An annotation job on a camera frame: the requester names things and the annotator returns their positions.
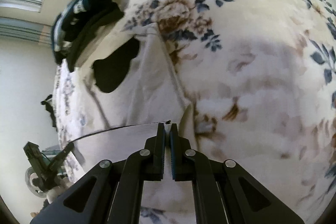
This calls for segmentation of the beige small garment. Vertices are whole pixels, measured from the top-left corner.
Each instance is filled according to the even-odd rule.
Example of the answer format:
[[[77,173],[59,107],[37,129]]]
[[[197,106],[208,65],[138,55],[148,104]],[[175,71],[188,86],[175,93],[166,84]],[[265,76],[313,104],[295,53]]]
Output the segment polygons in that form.
[[[194,107],[183,93],[158,25],[136,28],[135,38],[139,52],[125,79],[111,94],[98,94],[113,130],[96,130],[75,143],[84,170],[99,160],[119,161],[138,151],[160,122],[176,123],[179,135],[196,147]]]

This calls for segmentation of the dark green clothes pile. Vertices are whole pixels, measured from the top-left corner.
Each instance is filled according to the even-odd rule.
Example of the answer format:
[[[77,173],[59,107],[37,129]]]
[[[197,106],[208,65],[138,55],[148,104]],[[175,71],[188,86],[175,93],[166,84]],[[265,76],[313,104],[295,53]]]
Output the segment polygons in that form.
[[[55,19],[51,44],[57,65],[67,61],[68,70],[75,65],[100,27],[119,21],[124,13],[112,0],[72,0]]]

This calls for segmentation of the black small garment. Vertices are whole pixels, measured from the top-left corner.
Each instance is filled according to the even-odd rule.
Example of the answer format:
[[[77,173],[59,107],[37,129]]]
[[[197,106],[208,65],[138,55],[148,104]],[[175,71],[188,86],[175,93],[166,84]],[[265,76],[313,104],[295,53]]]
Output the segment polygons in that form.
[[[139,40],[131,38],[108,57],[93,63],[95,85],[101,92],[111,93],[120,86],[129,72],[131,61],[137,57],[139,48]]]

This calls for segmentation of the green curtain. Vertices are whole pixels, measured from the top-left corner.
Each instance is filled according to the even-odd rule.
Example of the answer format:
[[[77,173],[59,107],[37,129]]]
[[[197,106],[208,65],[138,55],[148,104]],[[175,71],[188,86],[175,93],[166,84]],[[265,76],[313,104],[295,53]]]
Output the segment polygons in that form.
[[[1,17],[1,36],[51,45],[51,27],[48,25]]]

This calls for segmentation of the floral fleece blanket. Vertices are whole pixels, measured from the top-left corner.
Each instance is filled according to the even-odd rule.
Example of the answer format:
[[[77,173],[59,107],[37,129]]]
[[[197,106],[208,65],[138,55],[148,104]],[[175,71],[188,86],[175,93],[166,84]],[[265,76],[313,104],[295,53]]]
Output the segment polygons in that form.
[[[92,65],[158,25],[185,97],[197,151],[233,159],[305,223],[335,196],[335,0],[114,0],[73,72],[57,67],[60,147],[112,128]]]

